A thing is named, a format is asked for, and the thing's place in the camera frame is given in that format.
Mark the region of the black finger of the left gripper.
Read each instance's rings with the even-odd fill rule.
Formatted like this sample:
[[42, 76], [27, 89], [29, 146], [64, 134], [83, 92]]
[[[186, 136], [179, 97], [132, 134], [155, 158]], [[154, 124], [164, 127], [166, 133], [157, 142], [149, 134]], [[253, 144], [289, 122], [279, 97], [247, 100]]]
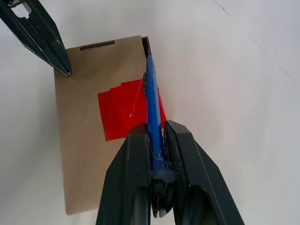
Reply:
[[28, 22], [36, 35], [31, 34], [34, 43], [38, 46], [38, 56], [49, 65], [65, 75], [72, 73], [72, 65], [67, 54], [58, 28], [39, 0], [24, 0], [30, 8]]
[[24, 0], [0, 0], [0, 19], [28, 50], [38, 56], [40, 50], [31, 37], [37, 32], [28, 22], [30, 12]]

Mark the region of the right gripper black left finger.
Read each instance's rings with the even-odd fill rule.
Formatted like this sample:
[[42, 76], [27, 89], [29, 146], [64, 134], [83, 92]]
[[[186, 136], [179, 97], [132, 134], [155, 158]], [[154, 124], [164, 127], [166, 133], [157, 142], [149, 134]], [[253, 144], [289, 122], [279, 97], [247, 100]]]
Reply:
[[107, 169], [96, 225], [150, 225], [149, 147], [145, 124], [129, 131]]

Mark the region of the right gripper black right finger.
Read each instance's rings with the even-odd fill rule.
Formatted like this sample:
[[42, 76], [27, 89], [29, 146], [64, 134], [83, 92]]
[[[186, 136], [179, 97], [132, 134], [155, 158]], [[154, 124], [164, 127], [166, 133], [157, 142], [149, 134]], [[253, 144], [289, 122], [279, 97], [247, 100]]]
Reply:
[[220, 169], [192, 133], [167, 120], [165, 142], [176, 175], [175, 225], [245, 225]]

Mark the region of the blue plastic tool handle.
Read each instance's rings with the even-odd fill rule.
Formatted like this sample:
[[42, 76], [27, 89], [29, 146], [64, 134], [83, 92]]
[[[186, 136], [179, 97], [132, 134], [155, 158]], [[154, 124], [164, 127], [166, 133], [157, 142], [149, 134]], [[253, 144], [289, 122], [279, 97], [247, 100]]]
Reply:
[[146, 58], [143, 94], [146, 97], [146, 130], [150, 143], [151, 205], [153, 216], [162, 218], [173, 207], [175, 174], [165, 151], [156, 68], [152, 55]]

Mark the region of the brown cardboard box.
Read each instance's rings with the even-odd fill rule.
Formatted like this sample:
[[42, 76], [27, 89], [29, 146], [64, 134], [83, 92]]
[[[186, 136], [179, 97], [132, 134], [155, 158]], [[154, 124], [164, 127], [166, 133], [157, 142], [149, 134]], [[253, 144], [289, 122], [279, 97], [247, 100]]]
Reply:
[[54, 72], [65, 212], [99, 207], [105, 174], [123, 139], [106, 141], [98, 94], [142, 78], [147, 37], [134, 36], [67, 49], [70, 75]]

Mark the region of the red sealing tape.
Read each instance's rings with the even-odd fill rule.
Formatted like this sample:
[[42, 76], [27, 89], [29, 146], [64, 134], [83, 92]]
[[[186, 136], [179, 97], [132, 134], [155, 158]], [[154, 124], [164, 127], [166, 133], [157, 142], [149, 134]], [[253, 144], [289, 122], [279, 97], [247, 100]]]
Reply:
[[125, 138], [130, 129], [140, 123], [153, 119], [156, 112], [160, 113], [160, 122], [166, 120], [163, 102], [158, 95], [154, 107], [148, 107], [148, 99], [143, 95], [142, 80], [124, 82], [120, 86], [98, 94], [99, 109], [104, 128], [105, 140], [112, 141]]

